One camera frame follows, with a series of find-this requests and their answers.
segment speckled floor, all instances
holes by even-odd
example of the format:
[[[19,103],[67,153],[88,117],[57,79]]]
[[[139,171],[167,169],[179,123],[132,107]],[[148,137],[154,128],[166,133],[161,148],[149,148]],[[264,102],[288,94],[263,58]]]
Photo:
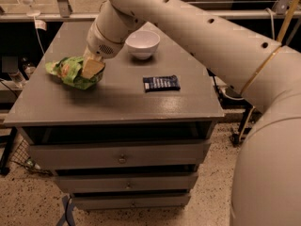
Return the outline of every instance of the speckled floor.
[[[76,226],[226,226],[229,225],[230,189],[239,148],[230,142],[231,128],[238,122],[221,122],[212,134],[212,146],[198,169],[192,198],[184,208],[143,208],[126,210],[81,211],[76,207],[69,222]],[[22,141],[15,139],[16,149]],[[68,225],[63,201],[67,195],[52,178],[28,172],[9,162],[10,173],[0,176],[0,225]]]

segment bowl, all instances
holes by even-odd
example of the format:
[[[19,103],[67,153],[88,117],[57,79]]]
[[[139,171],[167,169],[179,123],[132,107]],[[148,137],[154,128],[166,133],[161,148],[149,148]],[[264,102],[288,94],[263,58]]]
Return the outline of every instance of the bowl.
[[[125,44],[128,52],[138,59],[148,59],[157,50],[160,36],[149,30],[138,30],[132,33]]]

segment desk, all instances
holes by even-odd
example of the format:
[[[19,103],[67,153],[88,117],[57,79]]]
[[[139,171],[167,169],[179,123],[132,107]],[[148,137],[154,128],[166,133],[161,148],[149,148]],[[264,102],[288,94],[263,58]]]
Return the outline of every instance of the desk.
[[[30,154],[80,209],[181,206],[223,111],[207,70],[161,37],[140,61],[124,47],[105,61],[103,80],[88,90],[64,85],[45,62],[81,56],[90,22],[64,23],[10,110]],[[145,93],[142,77],[175,74],[180,91]]]

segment drawer handle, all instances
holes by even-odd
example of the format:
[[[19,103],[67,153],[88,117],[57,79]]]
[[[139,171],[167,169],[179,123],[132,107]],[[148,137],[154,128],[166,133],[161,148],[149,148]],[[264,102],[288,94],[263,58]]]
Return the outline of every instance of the drawer handle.
[[[125,157],[124,154],[121,154],[121,155],[120,155],[119,163],[120,163],[120,164],[125,164],[125,163],[126,163],[126,157]]]
[[[132,186],[131,186],[131,184],[130,184],[130,183],[128,183],[128,184],[126,185],[125,189],[127,189],[127,190],[130,190],[130,189],[132,189]]]

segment drawer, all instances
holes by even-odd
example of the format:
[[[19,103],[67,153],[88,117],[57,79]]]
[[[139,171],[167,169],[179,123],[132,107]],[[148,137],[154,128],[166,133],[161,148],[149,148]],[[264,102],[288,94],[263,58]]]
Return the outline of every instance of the drawer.
[[[56,177],[55,183],[65,193],[191,189],[198,174],[155,173]]]
[[[209,147],[209,140],[36,145],[30,155],[45,170],[198,165]]]
[[[139,208],[139,207],[168,207],[185,206],[190,200],[190,194],[175,193],[163,195],[135,195],[117,197],[74,198],[73,203],[81,210]]]

